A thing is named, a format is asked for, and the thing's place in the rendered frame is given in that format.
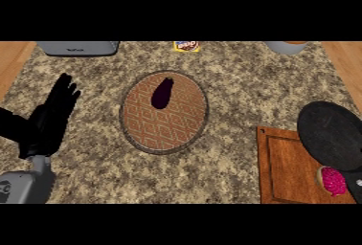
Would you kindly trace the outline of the brown wooden cutting board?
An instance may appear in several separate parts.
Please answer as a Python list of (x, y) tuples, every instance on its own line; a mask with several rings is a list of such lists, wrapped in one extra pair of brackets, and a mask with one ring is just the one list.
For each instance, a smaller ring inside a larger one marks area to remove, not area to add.
[(291, 130), (258, 126), (257, 160), (261, 204), (354, 204), (350, 193), (335, 197), (316, 180), (319, 162)]

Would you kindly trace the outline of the yellow printed box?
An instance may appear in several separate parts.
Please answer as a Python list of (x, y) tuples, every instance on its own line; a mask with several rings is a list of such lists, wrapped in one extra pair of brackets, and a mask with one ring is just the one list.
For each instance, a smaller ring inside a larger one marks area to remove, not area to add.
[(174, 41), (172, 48), (175, 52), (198, 52), (199, 42), (198, 41)]

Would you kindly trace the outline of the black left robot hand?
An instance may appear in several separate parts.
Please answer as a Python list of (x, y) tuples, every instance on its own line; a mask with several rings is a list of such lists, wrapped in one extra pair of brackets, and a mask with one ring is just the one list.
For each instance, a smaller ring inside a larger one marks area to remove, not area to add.
[(0, 107), (0, 137), (17, 143), (20, 159), (35, 155), (50, 156), (59, 149), (67, 119), (81, 91), (62, 74), (28, 119)]

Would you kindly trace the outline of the round orange patterned placemat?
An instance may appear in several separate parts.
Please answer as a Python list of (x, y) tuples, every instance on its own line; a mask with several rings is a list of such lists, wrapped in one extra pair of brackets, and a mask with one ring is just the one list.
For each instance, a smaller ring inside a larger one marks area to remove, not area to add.
[[(150, 105), (153, 91), (172, 79), (169, 102), (164, 109)], [(199, 138), (208, 121), (208, 99), (193, 78), (175, 71), (156, 71), (127, 88), (119, 106), (119, 124), (130, 144), (149, 154), (169, 154)]]

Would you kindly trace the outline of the grey appliance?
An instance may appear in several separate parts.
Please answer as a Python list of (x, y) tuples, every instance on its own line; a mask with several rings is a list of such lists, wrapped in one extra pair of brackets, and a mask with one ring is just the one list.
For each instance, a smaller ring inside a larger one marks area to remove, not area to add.
[(38, 41), (48, 56), (112, 56), (118, 41)]

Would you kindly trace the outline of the grey pot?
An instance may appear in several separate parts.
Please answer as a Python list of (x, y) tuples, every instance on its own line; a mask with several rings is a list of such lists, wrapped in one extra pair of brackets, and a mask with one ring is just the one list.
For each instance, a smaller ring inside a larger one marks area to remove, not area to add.
[(265, 41), (265, 45), (273, 52), (282, 55), (295, 55), (302, 51), (304, 47), (307, 46), (307, 42)]

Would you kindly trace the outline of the black pan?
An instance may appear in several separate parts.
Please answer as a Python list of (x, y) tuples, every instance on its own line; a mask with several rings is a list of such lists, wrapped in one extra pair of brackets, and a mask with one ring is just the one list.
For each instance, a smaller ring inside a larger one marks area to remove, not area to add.
[(316, 161), (345, 178), (345, 187), (362, 204), (362, 120), (333, 102), (313, 101), (301, 109), (297, 132)]

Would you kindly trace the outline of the dark purple eggplant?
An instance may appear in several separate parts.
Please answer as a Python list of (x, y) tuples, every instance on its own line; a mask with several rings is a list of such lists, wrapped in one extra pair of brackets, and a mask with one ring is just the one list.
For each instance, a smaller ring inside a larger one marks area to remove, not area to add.
[(150, 105), (155, 109), (164, 109), (169, 102), (174, 80), (171, 77), (164, 78), (150, 96)]

